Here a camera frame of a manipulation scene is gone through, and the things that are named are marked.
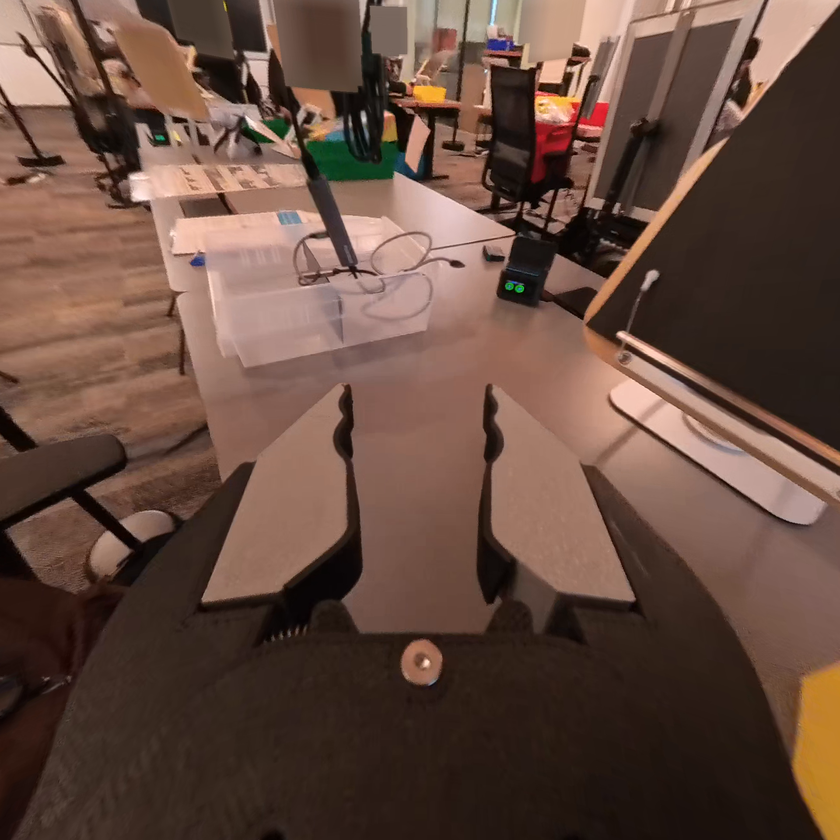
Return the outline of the black charging case green display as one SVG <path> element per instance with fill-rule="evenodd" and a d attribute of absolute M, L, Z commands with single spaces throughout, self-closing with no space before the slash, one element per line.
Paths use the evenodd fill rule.
<path fill-rule="evenodd" d="M 507 264 L 500 273 L 497 297 L 502 301 L 536 308 L 557 255 L 552 241 L 517 235 Z"/>

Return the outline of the yellow plastic bin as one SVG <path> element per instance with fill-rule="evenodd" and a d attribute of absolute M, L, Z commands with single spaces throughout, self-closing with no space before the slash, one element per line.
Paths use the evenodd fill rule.
<path fill-rule="evenodd" d="M 839 838 L 839 663 L 804 678 L 793 772 L 825 839 Z"/>

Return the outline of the black office chair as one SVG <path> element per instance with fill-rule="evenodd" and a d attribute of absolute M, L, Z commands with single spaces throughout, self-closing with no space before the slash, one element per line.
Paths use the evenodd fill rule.
<path fill-rule="evenodd" d="M 491 137 L 481 184 L 490 193 L 491 201 L 479 213 L 497 215 L 505 210 L 515 211 L 514 217 L 501 224 L 514 232 L 521 229 L 535 232 L 535 223 L 524 217 L 526 208 L 538 208 L 542 199 L 550 195 L 549 213 L 542 227 L 546 234 L 558 194 L 573 185 L 570 168 L 574 145 L 567 161 L 558 167 L 559 171 L 544 182 L 531 183 L 536 142 L 536 76 L 535 69 L 502 66 L 490 69 Z"/>

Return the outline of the white paper stack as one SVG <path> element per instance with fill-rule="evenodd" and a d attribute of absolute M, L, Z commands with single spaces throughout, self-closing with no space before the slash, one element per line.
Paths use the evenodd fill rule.
<path fill-rule="evenodd" d="M 204 252 L 216 239 L 228 241 L 250 231 L 273 231 L 314 221 L 314 214 L 304 211 L 229 214 L 209 217 L 183 217 L 171 231 L 170 250 L 174 256 Z"/>

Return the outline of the black book stand wooden rim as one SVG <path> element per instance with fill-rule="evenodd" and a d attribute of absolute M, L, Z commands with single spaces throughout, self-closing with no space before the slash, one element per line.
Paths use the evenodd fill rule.
<path fill-rule="evenodd" d="M 839 489 L 838 7 L 588 308 L 613 408 L 777 519 Z"/>

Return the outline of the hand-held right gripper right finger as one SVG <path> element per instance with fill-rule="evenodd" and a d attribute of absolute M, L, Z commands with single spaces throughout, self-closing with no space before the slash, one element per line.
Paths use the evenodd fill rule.
<path fill-rule="evenodd" d="M 580 460 L 499 386 L 482 409 L 486 442 L 476 572 L 484 602 L 516 601 L 548 632 L 573 606 L 637 603 Z"/>

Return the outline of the green plastic bin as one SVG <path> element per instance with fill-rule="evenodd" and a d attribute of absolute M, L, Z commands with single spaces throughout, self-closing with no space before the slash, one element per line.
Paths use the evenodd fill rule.
<path fill-rule="evenodd" d="M 320 172 L 331 182 L 390 180 L 401 155 L 394 142 L 381 144 L 379 162 L 358 160 L 344 140 L 313 140 L 307 148 Z"/>

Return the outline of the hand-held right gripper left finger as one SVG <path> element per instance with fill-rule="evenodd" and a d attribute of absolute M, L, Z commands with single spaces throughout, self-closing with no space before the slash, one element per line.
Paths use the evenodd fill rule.
<path fill-rule="evenodd" d="M 257 457 L 206 583 L 207 610 L 340 600 L 362 570 L 353 396 L 336 385 Z"/>

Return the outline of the clear plastic box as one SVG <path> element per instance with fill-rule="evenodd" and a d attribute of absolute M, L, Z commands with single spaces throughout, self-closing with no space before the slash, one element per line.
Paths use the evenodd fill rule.
<path fill-rule="evenodd" d="M 339 272 L 322 221 L 216 239 L 204 251 L 217 344 L 245 368 L 424 332 L 433 240 L 388 217 L 343 218 L 361 269 Z"/>

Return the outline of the person's leg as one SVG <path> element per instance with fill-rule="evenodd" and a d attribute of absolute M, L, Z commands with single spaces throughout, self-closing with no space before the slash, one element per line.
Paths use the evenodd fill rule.
<path fill-rule="evenodd" d="M 1 838 L 12 838 L 46 764 L 72 684 L 127 591 L 73 594 L 1 580 Z"/>

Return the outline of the printed paper sheet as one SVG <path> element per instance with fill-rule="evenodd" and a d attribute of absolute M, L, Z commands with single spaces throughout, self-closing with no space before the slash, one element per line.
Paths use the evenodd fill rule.
<path fill-rule="evenodd" d="M 129 175 L 135 201 L 207 197 L 307 184 L 299 164 L 163 164 Z"/>

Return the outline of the grey partition panel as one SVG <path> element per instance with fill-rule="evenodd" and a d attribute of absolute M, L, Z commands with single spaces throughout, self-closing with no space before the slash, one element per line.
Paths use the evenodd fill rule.
<path fill-rule="evenodd" d="M 706 150 L 766 4 L 692 4 L 629 24 L 586 209 L 606 206 L 632 128 L 644 120 L 654 129 L 642 138 L 613 211 L 640 223 L 653 219 Z"/>

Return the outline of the grey selfie stick tripod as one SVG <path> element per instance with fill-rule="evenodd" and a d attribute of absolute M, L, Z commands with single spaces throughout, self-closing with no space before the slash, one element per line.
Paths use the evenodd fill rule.
<path fill-rule="evenodd" d="M 339 260 L 339 272 L 350 273 L 353 277 L 368 275 L 376 277 L 373 269 L 361 269 L 350 236 L 336 204 L 329 181 L 321 174 L 315 160 L 306 148 L 297 114 L 290 112 L 290 124 L 293 128 L 297 146 L 301 153 L 301 162 L 307 176 L 307 186 L 311 199 L 320 215 L 324 233 Z"/>

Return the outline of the person's white shoe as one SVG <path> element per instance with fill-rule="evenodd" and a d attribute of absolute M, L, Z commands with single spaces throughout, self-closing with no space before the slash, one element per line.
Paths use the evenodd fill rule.
<path fill-rule="evenodd" d="M 85 578 L 91 582 L 132 582 L 151 557 L 181 527 L 182 520 L 163 510 L 139 511 L 119 520 L 136 545 L 129 546 L 112 530 L 106 529 L 92 544 L 83 564 Z"/>

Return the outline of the brown cardboard sheet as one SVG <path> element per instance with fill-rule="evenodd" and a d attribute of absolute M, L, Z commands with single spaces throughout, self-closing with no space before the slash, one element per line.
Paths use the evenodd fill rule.
<path fill-rule="evenodd" d="M 171 118 L 209 122 L 200 87 L 167 29 L 129 16 L 114 25 L 113 33 L 134 78 L 155 109 Z"/>

